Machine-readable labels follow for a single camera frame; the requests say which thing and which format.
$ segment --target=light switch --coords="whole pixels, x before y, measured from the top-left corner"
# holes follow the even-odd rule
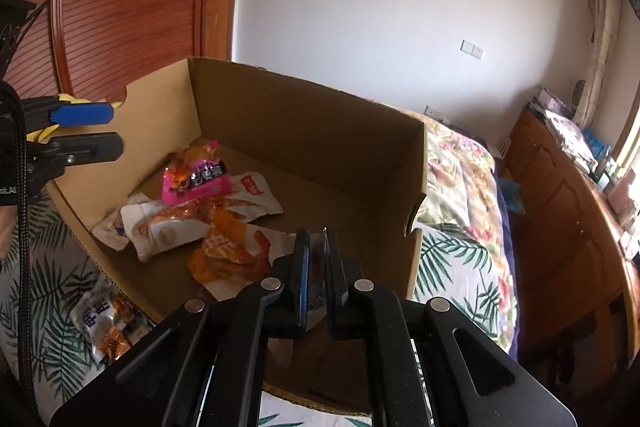
[[[478,60],[480,60],[482,58],[483,53],[484,53],[484,49],[474,44],[474,50],[471,52],[471,55],[477,58]]]
[[[460,51],[471,55],[474,52],[474,47],[475,47],[475,44],[473,44],[473,42],[462,41],[462,46],[460,46]]]

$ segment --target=wooden dresser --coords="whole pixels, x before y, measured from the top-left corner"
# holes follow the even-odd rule
[[[506,165],[526,209],[513,226],[521,353],[558,343],[590,323],[597,380],[604,383],[640,347],[640,281],[618,244],[622,229],[602,194],[532,112],[523,110],[510,136]],[[616,309],[623,309],[626,331],[614,331]],[[627,340],[622,360],[616,334]]]

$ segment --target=blue handle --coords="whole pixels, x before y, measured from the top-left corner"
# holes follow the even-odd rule
[[[100,125],[113,119],[113,107],[108,103],[69,103],[51,111],[51,123],[62,127]]]

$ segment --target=cardboard box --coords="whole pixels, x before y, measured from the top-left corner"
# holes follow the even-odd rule
[[[138,261],[88,232],[132,192],[159,198],[172,150],[206,137],[231,174],[258,171],[284,207],[263,227],[295,232],[332,227],[340,253],[401,298],[414,290],[419,232],[410,230],[424,198],[425,133],[390,107],[258,68],[205,58],[182,60],[127,88],[113,121],[74,132],[115,131],[125,152],[114,163],[78,166],[49,184],[60,213],[98,267],[153,320],[162,321],[200,286],[186,245]],[[360,341],[336,343],[324,322],[294,343],[290,367],[268,360],[267,389],[312,407],[368,410]]]

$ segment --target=snack package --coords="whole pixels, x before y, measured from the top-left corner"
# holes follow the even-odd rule
[[[124,206],[124,228],[140,261],[146,262],[157,253],[203,238],[215,208],[226,208],[242,222],[283,212],[258,172],[245,172],[231,179],[229,194],[196,198],[176,206],[168,206],[161,200]]]
[[[231,176],[222,160],[215,157],[217,148],[218,142],[212,140],[173,153],[162,176],[162,201],[180,204],[231,192]]]
[[[123,206],[147,203],[149,201],[151,201],[151,199],[147,198],[142,192],[137,192],[131,195]],[[120,214],[121,209],[122,206],[116,208],[100,223],[95,225],[91,231],[96,239],[103,242],[107,247],[113,248],[113,250],[124,250],[129,244],[129,237],[127,237],[127,233],[124,230],[124,223],[122,221],[122,215]]]
[[[104,275],[100,276],[94,289],[82,295],[70,316],[91,343],[96,363],[105,357],[113,362],[131,347],[122,330],[135,319],[136,312]]]
[[[196,248],[187,268],[217,300],[235,297],[245,286],[268,277],[274,259],[293,252],[296,235],[242,223],[218,207],[202,247]],[[326,315],[322,235],[311,234],[307,329]]]
[[[252,282],[269,276],[271,263],[293,252],[295,235],[242,223],[221,206],[213,210],[211,226],[187,268],[217,300],[238,295]]]

